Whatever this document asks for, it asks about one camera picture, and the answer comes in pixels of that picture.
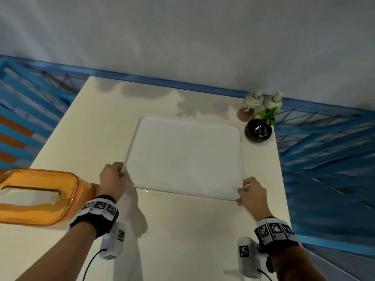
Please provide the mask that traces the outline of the person's left hand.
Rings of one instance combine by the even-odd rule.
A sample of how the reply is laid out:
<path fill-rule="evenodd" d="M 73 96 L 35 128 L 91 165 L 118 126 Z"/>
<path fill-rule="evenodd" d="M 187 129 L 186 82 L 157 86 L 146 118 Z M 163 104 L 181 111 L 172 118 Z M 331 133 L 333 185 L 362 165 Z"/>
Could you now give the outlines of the person's left hand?
<path fill-rule="evenodd" d="M 117 162 L 106 164 L 101 171 L 100 184 L 96 191 L 96 196 L 107 195 L 112 197 L 117 203 L 125 192 L 125 176 L 118 177 Z"/>

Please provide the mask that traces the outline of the person's right hand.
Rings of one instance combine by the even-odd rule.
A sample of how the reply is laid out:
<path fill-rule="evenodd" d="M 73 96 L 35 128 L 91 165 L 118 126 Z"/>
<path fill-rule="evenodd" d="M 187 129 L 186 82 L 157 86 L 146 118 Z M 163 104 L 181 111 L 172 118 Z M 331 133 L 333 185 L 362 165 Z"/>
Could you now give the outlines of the person's right hand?
<path fill-rule="evenodd" d="M 238 188 L 239 198 L 236 200 L 239 206 L 251 214 L 255 221 L 261 221 L 267 217 L 273 217 L 267 201 L 267 190 L 257 181 L 245 189 Z"/>

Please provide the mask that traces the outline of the white rectangular tray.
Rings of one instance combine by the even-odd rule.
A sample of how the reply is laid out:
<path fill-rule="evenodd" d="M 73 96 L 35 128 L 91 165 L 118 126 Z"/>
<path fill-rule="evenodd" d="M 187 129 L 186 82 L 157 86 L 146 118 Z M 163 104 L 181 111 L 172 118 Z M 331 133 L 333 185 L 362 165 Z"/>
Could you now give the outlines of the white rectangular tray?
<path fill-rule="evenodd" d="M 139 189 L 234 201 L 243 187 L 240 132 L 226 124 L 143 116 L 123 167 Z"/>

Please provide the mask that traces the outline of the person's left forearm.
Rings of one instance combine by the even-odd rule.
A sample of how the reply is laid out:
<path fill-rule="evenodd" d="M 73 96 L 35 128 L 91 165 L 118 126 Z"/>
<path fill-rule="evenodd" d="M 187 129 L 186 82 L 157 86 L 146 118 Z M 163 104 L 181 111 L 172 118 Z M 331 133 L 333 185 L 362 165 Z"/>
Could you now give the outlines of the person's left forearm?
<path fill-rule="evenodd" d="M 95 238 L 93 225 L 76 224 L 16 281 L 76 281 Z"/>

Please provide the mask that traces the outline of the person's right forearm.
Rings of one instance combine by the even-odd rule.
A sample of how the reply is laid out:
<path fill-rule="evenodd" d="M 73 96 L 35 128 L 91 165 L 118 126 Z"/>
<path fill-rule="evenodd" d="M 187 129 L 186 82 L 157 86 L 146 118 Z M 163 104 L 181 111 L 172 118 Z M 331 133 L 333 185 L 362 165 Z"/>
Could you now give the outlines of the person's right forearm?
<path fill-rule="evenodd" d="M 300 246 L 274 253 L 271 262 L 278 281 L 327 281 Z"/>

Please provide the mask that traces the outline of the black wristband with markers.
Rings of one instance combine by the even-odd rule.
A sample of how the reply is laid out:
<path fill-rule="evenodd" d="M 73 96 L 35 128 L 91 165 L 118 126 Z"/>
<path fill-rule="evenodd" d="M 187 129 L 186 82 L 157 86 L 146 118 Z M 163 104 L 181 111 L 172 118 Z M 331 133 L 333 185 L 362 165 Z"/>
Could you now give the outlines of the black wristband with markers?
<path fill-rule="evenodd" d="M 69 229 L 81 222 L 91 224 L 96 238 L 109 233 L 119 217 L 116 200 L 110 195 L 99 195 L 88 201 L 69 224 Z"/>
<path fill-rule="evenodd" d="M 254 232 L 259 241 L 257 249 L 263 255 L 271 257 L 290 247 L 302 246 L 289 224 L 275 217 L 256 222 Z"/>

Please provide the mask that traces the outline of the black round vase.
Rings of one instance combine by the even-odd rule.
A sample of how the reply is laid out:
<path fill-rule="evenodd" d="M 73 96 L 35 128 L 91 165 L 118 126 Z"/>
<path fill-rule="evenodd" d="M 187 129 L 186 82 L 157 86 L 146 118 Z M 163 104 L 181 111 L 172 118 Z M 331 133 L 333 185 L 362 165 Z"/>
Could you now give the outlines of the black round vase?
<path fill-rule="evenodd" d="M 253 118 L 245 126 L 245 137 L 249 141 L 264 142 L 267 141 L 273 133 L 272 125 L 265 119 Z"/>

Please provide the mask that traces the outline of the green plant sprig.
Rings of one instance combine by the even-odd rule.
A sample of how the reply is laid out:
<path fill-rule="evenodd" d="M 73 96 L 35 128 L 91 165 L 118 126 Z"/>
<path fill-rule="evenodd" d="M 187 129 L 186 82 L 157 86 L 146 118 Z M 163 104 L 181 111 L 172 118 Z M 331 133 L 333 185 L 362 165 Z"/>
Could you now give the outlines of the green plant sprig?
<path fill-rule="evenodd" d="M 263 120 L 268 125 L 274 125 L 276 120 L 274 118 L 276 111 L 279 108 L 277 106 L 273 108 L 265 108 L 256 113 L 256 118 Z"/>

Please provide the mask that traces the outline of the beige wooden-base shaker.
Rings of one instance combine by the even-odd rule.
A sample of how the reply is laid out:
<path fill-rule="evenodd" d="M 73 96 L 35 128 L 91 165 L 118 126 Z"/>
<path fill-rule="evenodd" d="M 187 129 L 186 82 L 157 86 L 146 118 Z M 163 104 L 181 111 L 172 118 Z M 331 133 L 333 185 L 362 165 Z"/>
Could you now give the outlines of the beige wooden-base shaker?
<path fill-rule="evenodd" d="M 258 111 L 264 102 L 263 94 L 264 89 L 259 89 L 256 92 L 250 92 L 245 97 L 237 112 L 237 118 L 241 122 L 249 122 L 254 118 L 256 111 Z"/>
<path fill-rule="evenodd" d="M 282 107 L 284 95 L 283 91 L 277 91 L 274 95 L 268 96 L 263 103 L 265 111 L 275 114 Z"/>

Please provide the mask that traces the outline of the orange tissue box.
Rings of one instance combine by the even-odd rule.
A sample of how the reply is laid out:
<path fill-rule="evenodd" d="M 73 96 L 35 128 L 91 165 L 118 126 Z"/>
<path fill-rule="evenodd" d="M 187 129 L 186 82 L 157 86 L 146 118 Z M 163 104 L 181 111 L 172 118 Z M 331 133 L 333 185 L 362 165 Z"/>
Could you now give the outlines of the orange tissue box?
<path fill-rule="evenodd" d="M 0 204 L 0 224 L 63 228 L 85 203 L 96 196 L 97 184 L 70 172 L 12 168 L 0 171 L 0 190 L 6 187 L 60 191 L 54 205 L 13 206 Z"/>

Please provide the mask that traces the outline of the white tissue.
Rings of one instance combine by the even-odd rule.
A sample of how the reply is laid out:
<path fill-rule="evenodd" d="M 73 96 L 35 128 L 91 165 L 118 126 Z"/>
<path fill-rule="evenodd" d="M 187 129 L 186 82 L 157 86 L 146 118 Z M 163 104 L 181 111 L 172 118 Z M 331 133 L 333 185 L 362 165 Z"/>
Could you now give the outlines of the white tissue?
<path fill-rule="evenodd" d="M 60 199 L 60 194 L 60 191 L 50 189 L 6 187 L 0 190 L 0 204 L 13 206 L 54 205 Z"/>

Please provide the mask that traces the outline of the blue metal frame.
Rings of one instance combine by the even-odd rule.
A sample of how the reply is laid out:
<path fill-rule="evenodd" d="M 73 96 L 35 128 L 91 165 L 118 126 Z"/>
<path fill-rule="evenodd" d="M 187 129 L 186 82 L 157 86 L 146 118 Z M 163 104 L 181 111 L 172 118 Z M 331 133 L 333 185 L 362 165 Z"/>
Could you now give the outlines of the blue metal frame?
<path fill-rule="evenodd" d="M 275 119 L 302 243 L 375 257 L 375 111 L 286 98 Z"/>

